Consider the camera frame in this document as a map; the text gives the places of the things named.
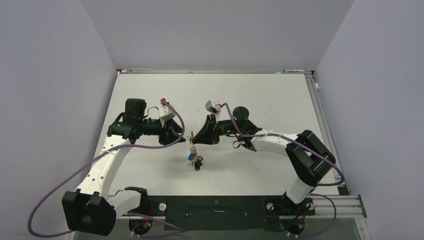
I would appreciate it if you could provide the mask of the metal key holder red handle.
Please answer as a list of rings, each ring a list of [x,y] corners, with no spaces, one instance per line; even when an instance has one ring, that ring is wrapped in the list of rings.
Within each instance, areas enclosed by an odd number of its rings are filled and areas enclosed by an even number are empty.
[[[189,163],[188,166],[193,167],[196,171],[199,171],[201,166],[203,165],[203,157],[198,154],[197,148],[194,144],[194,133],[191,131],[191,134],[186,137],[189,140],[190,148],[189,148],[189,155],[187,157]]]

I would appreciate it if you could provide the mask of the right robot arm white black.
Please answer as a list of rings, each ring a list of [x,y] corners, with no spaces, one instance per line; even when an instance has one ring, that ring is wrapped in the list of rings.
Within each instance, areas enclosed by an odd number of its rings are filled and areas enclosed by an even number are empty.
[[[244,106],[232,111],[228,120],[217,120],[221,105],[208,106],[203,127],[192,137],[193,144],[216,145],[221,136],[235,137],[236,142],[253,152],[270,152],[288,157],[297,175],[293,184],[283,194],[283,209],[297,213],[304,199],[322,185],[321,180],[336,165],[334,155],[310,130],[298,134],[281,134],[257,127],[249,119]]]

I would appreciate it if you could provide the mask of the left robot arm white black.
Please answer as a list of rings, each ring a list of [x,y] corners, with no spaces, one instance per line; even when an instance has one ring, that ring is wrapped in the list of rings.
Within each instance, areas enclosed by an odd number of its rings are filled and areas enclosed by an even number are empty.
[[[116,220],[129,212],[143,215],[151,210],[147,190],[129,186],[115,196],[109,192],[123,160],[133,148],[140,148],[136,141],[141,136],[157,136],[157,149],[164,149],[183,142],[183,123],[177,124],[178,112],[164,98],[157,106],[157,119],[145,116],[144,99],[129,98],[124,112],[108,127],[103,150],[94,158],[84,180],[74,191],[62,197],[62,206],[68,228],[71,231],[109,235]]]

